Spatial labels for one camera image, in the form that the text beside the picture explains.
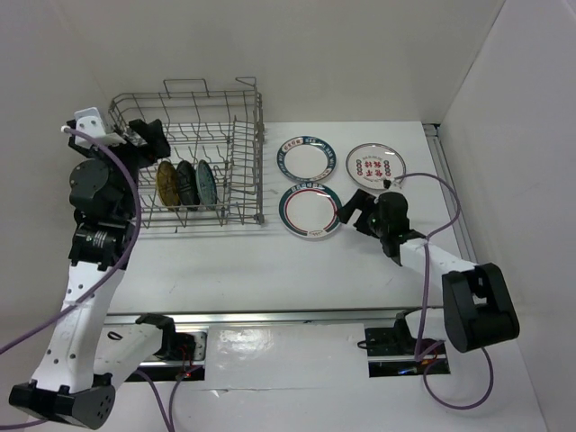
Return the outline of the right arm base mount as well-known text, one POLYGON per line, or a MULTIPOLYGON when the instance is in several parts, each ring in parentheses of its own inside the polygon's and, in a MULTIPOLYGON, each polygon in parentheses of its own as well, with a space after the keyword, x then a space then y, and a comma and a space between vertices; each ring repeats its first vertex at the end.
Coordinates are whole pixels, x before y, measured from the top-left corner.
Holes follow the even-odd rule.
POLYGON ((432 375, 450 374, 443 346, 435 348, 423 360, 414 359, 416 339, 410 334, 405 315, 405 312, 398 313, 388 327, 366 328, 364 339, 356 343, 367 355, 369 377, 418 376, 427 369, 432 375))

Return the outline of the blue floral plate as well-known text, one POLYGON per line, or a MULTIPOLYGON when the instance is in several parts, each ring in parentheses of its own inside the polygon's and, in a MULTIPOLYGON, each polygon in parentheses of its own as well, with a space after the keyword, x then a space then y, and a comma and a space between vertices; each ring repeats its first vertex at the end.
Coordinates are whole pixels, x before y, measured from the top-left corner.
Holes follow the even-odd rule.
POLYGON ((218 201, 217 185, 212 169, 203 159, 197 164, 195 179, 201 203, 208 208, 213 208, 218 201))

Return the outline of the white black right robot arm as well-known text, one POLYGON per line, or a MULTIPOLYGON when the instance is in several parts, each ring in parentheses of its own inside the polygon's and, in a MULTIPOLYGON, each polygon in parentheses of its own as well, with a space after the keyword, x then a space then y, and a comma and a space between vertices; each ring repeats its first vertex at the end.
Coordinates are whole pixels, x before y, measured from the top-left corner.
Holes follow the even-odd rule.
POLYGON ((414 352, 425 339, 448 342, 460 353, 493 346, 519 336, 518 315, 500 268, 475 264, 433 245, 410 226, 408 201, 401 193, 375 197, 362 190, 337 210, 347 223, 356 211, 356 231, 380 241, 383 253, 398 266, 424 278, 423 294, 437 288, 442 306, 426 302, 404 311, 392 332, 403 353, 414 352))

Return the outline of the yellow patterned plate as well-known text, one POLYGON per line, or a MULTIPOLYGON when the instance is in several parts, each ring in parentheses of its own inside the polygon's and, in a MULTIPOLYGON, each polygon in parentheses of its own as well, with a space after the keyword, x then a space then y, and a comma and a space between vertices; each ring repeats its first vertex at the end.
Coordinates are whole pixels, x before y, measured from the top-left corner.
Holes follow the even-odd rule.
POLYGON ((177 190, 177 172, 171 162, 162 161, 159 163, 156 186, 161 203, 171 212, 176 212, 180 206, 180 198, 177 190))

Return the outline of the green red ring plate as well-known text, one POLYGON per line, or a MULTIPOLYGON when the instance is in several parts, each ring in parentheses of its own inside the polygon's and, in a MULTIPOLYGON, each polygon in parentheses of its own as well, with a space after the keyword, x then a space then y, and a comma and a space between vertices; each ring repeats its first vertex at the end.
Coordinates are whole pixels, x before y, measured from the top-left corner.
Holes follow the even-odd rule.
POLYGON ((289 188, 278 203, 284 227, 294 236, 320 240, 334 234, 340 226, 338 195, 328 186, 301 183, 289 188))

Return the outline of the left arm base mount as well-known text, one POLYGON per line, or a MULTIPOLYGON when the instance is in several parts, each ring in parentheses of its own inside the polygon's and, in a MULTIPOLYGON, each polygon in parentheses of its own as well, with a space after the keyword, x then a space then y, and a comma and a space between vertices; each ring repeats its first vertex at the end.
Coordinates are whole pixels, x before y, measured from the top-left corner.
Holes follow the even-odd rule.
POLYGON ((153 382, 200 382, 205 380, 208 332, 175 326, 168 347, 161 347, 137 366, 153 382))

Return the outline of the black plate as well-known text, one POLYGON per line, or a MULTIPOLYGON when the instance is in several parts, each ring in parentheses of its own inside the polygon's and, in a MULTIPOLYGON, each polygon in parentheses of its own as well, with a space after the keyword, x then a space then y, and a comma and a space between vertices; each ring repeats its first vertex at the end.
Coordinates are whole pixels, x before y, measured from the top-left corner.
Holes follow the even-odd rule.
POLYGON ((176 186, 181 204, 191 212, 197 212, 201 204, 198 188, 195 180, 193 165, 182 160, 176 167, 176 186))

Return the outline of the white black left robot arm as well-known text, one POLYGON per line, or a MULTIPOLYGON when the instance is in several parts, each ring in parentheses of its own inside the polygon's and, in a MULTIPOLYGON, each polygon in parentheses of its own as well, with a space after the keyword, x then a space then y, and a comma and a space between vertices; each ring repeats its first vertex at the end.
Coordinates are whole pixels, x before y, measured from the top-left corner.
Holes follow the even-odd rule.
POLYGON ((9 395, 34 426, 100 428, 120 386, 152 356, 180 362, 182 376, 194 369, 194 337, 178 332, 168 316, 143 314, 123 332, 104 326, 140 233, 139 172, 171 153, 160 120, 134 120, 129 127, 140 143, 107 132, 94 116, 63 127, 69 146, 84 158, 68 179, 76 229, 66 293, 47 322, 52 336, 39 366, 9 395))

